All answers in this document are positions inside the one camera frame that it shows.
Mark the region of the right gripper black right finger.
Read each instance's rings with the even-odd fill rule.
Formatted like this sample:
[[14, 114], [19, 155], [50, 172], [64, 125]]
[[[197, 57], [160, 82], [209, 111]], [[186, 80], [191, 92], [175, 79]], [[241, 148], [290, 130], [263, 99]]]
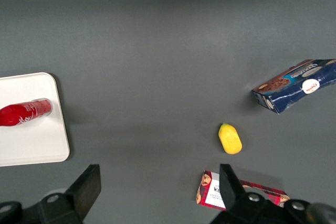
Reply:
[[221, 164], [219, 190], [226, 206], [211, 223], [283, 223], [282, 209], [261, 190], [246, 191], [232, 167]]

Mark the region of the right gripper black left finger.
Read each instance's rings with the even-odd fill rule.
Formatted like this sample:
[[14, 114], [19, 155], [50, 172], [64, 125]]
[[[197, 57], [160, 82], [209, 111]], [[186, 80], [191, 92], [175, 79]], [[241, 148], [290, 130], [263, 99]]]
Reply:
[[100, 192], [100, 166], [91, 164], [65, 192], [49, 194], [24, 209], [20, 222], [83, 223]]

